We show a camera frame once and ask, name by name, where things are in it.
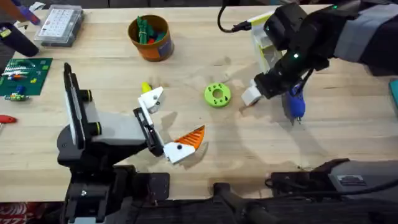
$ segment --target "black knob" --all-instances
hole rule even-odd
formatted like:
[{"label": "black knob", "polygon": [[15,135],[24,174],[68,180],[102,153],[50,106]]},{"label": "black knob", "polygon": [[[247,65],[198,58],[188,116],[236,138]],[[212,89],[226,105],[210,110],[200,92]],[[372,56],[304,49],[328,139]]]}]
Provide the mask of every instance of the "black knob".
[{"label": "black knob", "polygon": [[88,132],[91,136],[97,136],[102,134],[102,127],[100,122],[88,123]]},{"label": "black knob", "polygon": [[88,103],[93,101],[93,95],[91,94],[91,90],[80,90],[79,93],[83,102]]}]

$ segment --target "orange triangular piece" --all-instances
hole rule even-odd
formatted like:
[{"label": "orange triangular piece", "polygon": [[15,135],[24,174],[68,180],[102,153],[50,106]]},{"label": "orange triangular piece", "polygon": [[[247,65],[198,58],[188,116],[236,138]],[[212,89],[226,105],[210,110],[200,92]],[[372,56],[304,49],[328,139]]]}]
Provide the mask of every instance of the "orange triangular piece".
[{"label": "orange triangular piece", "polygon": [[203,125],[202,127],[192,131],[191,133],[180,137],[174,142],[179,142],[181,144],[187,144],[193,146],[196,150],[199,148],[204,136],[205,136],[205,126]]}]

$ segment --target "wooden table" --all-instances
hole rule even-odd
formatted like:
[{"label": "wooden table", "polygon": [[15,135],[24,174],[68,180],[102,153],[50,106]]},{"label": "wooden table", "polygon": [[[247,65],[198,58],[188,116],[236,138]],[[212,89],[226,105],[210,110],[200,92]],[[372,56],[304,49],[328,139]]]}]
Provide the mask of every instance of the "wooden table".
[{"label": "wooden table", "polygon": [[[322,6],[306,6],[308,12]],[[275,9],[229,7],[222,21],[231,27]],[[97,108],[132,114],[141,82],[165,88],[166,100],[153,115],[158,130],[178,138],[205,124],[202,147],[180,165],[143,151],[121,164],[141,172],[169,172],[170,198],[205,198],[213,182],[229,182],[246,197],[268,197],[264,179],[273,171],[316,167],[334,158],[361,161],[398,159],[398,122],[389,97],[389,78],[377,78],[358,64],[332,60],[312,75],[305,88],[307,112],[292,126],[281,98],[245,108],[241,94],[259,72],[249,32],[224,34],[216,25],[217,7],[165,9],[88,9],[72,48],[42,49],[37,57],[54,58],[42,94],[25,103],[0,100],[1,114],[19,119],[0,132],[0,201],[63,200],[70,173],[58,165],[56,140],[67,125],[63,63],[91,89]],[[175,42],[164,62],[146,62],[127,36],[138,15],[164,17]],[[38,12],[43,18],[45,11]],[[26,34],[33,38],[36,27]],[[225,82],[231,103],[209,107],[203,90]]]}]

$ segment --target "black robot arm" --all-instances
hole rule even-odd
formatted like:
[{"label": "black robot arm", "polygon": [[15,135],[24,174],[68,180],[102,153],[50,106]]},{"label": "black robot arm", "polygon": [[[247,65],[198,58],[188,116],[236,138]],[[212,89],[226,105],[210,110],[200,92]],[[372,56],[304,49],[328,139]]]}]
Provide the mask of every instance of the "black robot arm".
[{"label": "black robot arm", "polygon": [[264,31],[277,50],[287,52],[255,77],[257,88],[268,99],[299,83],[302,89],[312,72],[327,68],[333,57],[398,72],[393,60],[397,23],[398,5],[389,1],[349,1],[308,15],[296,3],[278,7]]}]

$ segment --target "red handle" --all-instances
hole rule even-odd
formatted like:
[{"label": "red handle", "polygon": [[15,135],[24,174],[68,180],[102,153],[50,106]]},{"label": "red handle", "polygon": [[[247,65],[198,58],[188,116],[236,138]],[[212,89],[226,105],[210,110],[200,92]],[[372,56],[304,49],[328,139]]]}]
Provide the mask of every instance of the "red handle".
[{"label": "red handle", "polygon": [[17,119],[13,118],[12,116],[0,115],[0,123],[2,124],[9,124],[15,122],[17,122]]}]

